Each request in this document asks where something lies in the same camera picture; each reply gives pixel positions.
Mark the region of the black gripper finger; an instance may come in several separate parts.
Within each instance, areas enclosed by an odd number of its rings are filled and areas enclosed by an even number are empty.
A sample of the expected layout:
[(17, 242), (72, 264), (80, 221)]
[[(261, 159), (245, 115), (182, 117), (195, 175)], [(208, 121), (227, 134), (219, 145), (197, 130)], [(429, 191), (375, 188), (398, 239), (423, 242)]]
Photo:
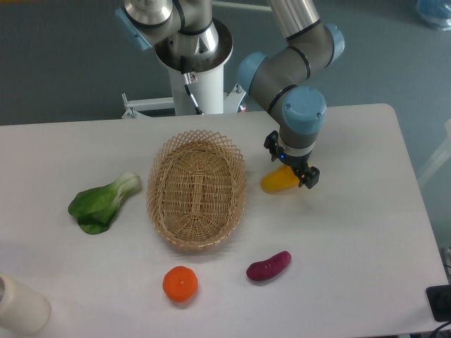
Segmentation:
[(274, 162), (279, 158), (280, 146), (278, 143), (278, 132), (276, 130), (272, 131), (264, 141), (264, 148), (267, 149), (271, 155), (271, 160)]
[(297, 171), (297, 177), (299, 179), (298, 187), (307, 187), (308, 189), (311, 189), (314, 187), (320, 177), (320, 170), (314, 166), (310, 165), (303, 165), (298, 171)]

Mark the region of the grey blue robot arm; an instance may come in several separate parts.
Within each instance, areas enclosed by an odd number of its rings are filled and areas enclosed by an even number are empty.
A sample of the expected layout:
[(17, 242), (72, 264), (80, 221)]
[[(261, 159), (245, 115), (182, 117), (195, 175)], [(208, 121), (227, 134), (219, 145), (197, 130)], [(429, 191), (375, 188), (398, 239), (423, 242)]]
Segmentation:
[[(166, 67), (177, 115), (236, 112), (223, 88), (223, 67), (233, 52), (229, 29), (211, 1), (125, 1), (116, 19), (139, 49), (153, 48)], [(286, 47), (275, 56), (256, 52), (237, 70), (237, 86), (277, 123), (264, 141), (273, 160), (288, 166), (300, 185), (313, 187), (320, 172), (309, 164), (326, 116), (318, 90), (304, 86), (345, 48), (341, 31), (322, 23), (312, 1), (271, 1)]]

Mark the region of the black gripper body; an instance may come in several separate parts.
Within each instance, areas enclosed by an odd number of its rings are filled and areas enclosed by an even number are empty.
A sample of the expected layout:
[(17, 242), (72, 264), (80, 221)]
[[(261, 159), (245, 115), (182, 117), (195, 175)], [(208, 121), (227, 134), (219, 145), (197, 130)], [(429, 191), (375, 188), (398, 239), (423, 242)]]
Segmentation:
[(283, 147), (278, 147), (278, 159), (285, 165), (290, 166), (294, 171), (305, 171), (311, 153), (302, 156), (292, 156)]

